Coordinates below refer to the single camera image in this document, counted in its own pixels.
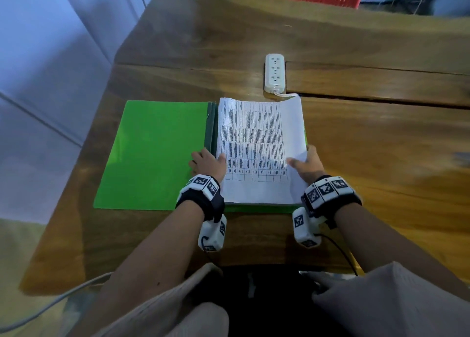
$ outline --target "left hand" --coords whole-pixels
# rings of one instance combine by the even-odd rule
[[[206,148],[203,148],[200,152],[191,153],[191,156],[193,160],[189,162],[189,165],[193,169],[193,176],[197,174],[209,175],[214,177],[219,184],[224,180],[227,171],[224,153],[216,159]]]

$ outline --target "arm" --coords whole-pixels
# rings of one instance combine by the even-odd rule
[[[203,149],[192,157],[189,165],[193,174],[223,180],[225,156],[216,160]],[[69,336],[90,336],[148,299],[181,284],[203,221],[203,211],[196,203],[180,204],[116,269]]]
[[[316,148],[311,145],[305,163],[289,158],[288,164],[295,168],[309,185],[326,174]],[[336,212],[334,220],[364,272],[396,261],[441,289],[470,301],[470,289],[463,281],[359,204],[350,203],[343,206]]]

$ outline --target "green folder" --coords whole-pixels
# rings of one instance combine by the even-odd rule
[[[172,210],[191,177],[191,152],[217,151],[214,102],[128,101],[94,208]],[[291,213],[295,206],[227,205],[226,211]]]

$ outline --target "socket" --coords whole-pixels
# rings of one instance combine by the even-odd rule
[[[286,62],[281,54],[268,54],[265,61],[265,91],[284,93],[286,89]]]

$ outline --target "cable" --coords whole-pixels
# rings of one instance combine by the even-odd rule
[[[8,326],[0,326],[0,333],[6,333],[6,332],[9,332],[9,331],[12,331],[18,327],[21,327],[25,324],[27,324],[29,321],[32,321],[34,320],[35,318],[37,318],[38,316],[40,316],[41,314],[43,314],[45,311],[49,310],[52,306],[54,306],[55,304],[57,304],[58,302],[62,301],[63,299],[67,298],[68,296],[70,296],[71,294],[73,294],[74,292],[80,290],[80,289],[83,289],[87,286],[90,286],[91,284],[93,284],[94,282],[102,279],[102,278],[105,278],[107,276],[110,276],[112,273],[106,273],[106,274],[103,274],[103,275],[100,275],[94,279],[91,279],[91,280],[88,280],[86,282],[84,282],[83,284],[79,285],[79,286],[76,286],[74,287],[73,289],[63,293],[62,295],[58,296],[56,299],[54,299],[53,301],[51,301],[49,304],[47,304],[46,306],[44,306],[42,309],[40,309],[38,312],[36,312],[35,314],[29,316],[29,317],[26,317],[25,319],[22,319],[18,322],[15,322],[15,323],[12,323],[11,325],[8,325]]]
[[[273,92],[276,96],[278,97],[294,97],[294,96],[298,96],[298,94],[296,93],[279,93],[279,92],[276,92],[274,91]]]
[[[211,259],[211,257],[209,257],[209,255],[208,255],[208,253],[207,253],[208,251],[206,250],[206,248],[205,248],[205,246],[204,246],[204,239],[209,239],[209,237],[207,237],[207,236],[205,236],[205,235],[203,235],[203,236],[201,237],[201,247],[203,248],[203,251],[204,251],[204,253],[205,253],[207,259],[209,260],[209,262],[211,262],[212,264],[214,264],[217,268],[219,268],[220,270],[222,270],[222,268],[219,266],[219,264],[214,263],[214,261]]]
[[[332,242],[332,243],[335,245],[335,247],[337,247],[337,248],[339,249],[339,251],[344,255],[344,257],[345,257],[346,260],[348,261],[348,264],[349,264],[349,266],[351,267],[352,271],[354,271],[354,274],[355,274],[356,276],[358,276],[358,275],[357,275],[357,272],[356,272],[356,268],[354,267],[354,264],[351,263],[351,261],[349,260],[348,256],[346,255],[346,253],[341,249],[341,247],[340,247],[339,245],[337,245],[337,243],[336,243],[332,238],[330,238],[330,237],[328,237],[327,235],[324,235],[324,234],[322,234],[322,233],[315,234],[315,236],[325,237],[325,238],[328,239],[330,242]]]

